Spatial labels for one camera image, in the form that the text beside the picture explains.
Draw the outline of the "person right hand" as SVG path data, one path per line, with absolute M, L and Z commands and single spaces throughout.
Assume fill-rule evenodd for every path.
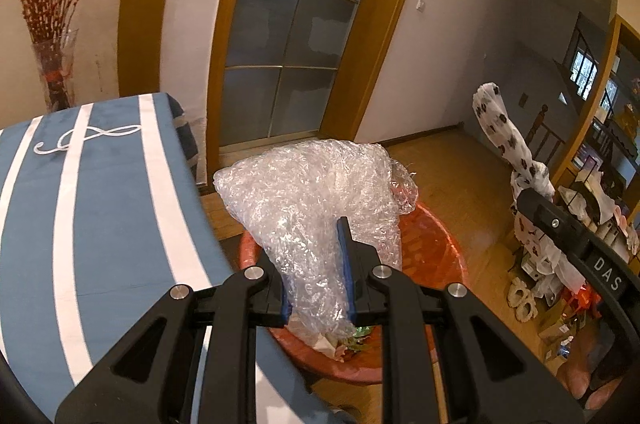
M 600 375 L 598 367 L 612 350 L 615 335 L 603 319 L 592 320 L 581 328 L 570 343 L 570 355 L 559 367 L 555 378 L 587 412 L 600 410 L 612 397 L 623 378 Z

